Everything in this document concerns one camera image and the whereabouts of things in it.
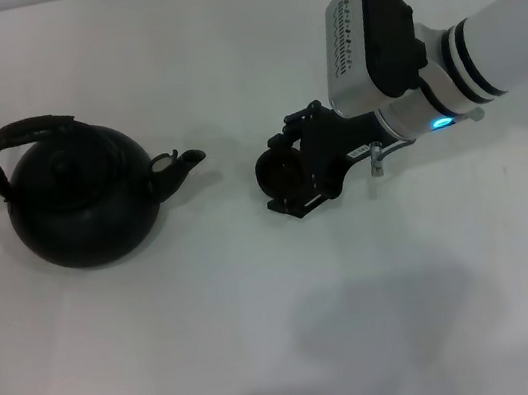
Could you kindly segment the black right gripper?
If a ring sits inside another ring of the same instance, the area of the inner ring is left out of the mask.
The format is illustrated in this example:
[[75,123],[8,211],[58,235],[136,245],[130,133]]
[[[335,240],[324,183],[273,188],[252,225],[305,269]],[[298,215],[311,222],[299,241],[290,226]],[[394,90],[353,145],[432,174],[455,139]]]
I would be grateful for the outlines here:
[[351,152],[370,143],[387,147],[396,142],[379,123],[376,113],[346,119],[332,109],[322,108],[319,100],[283,120],[282,130],[268,139],[267,146],[290,148],[300,140],[306,173],[314,188],[276,196],[266,206],[299,219],[340,195],[347,172],[356,164],[355,158],[349,156]]

